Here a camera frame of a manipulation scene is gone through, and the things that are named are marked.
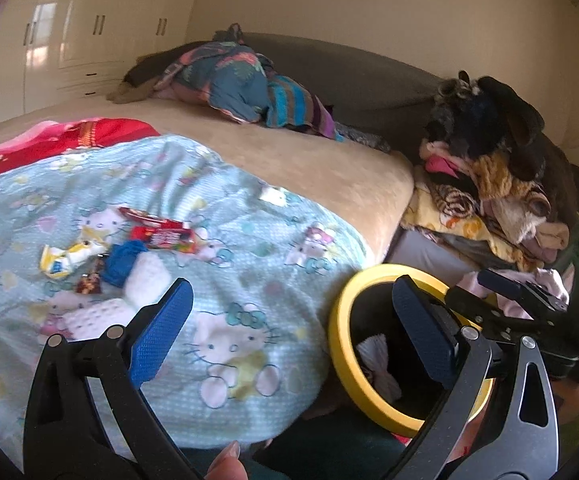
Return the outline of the person's thumb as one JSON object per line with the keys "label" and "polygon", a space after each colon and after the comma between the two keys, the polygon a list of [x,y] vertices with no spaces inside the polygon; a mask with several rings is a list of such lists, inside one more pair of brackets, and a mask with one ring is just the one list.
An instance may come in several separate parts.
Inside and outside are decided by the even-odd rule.
{"label": "person's thumb", "polygon": [[206,480],[247,480],[247,471],[240,461],[241,447],[238,441],[228,444],[210,464]]}

